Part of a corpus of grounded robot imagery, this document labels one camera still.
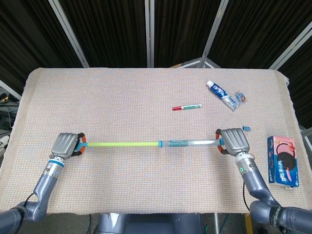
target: clear plastic tube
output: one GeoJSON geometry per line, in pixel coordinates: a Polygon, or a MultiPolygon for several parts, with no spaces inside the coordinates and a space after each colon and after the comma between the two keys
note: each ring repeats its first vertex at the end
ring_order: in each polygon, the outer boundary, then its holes
{"type": "Polygon", "coordinates": [[[186,147],[186,146],[216,146],[224,145],[223,139],[204,139],[204,140],[161,140],[159,147],[186,147]]]}

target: beige woven tablecloth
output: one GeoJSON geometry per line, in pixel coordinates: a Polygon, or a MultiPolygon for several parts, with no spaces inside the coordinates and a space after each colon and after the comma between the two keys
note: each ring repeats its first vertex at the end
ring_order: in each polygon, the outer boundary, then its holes
{"type": "MultiPolygon", "coordinates": [[[[283,206],[312,209],[312,172],[285,79],[273,70],[36,69],[1,167],[0,211],[31,194],[61,132],[93,142],[156,141],[213,138],[217,128],[243,125],[266,182],[267,137],[295,138],[300,187],[269,188],[283,206]],[[208,80],[247,102],[232,112],[208,80]],[[172,111],[188,104],[202,107],[172,111]]],[[[242,185],[234,157],[215,147],[87,148],[65,162],[48,212],[243,213],[242,185]]]]}

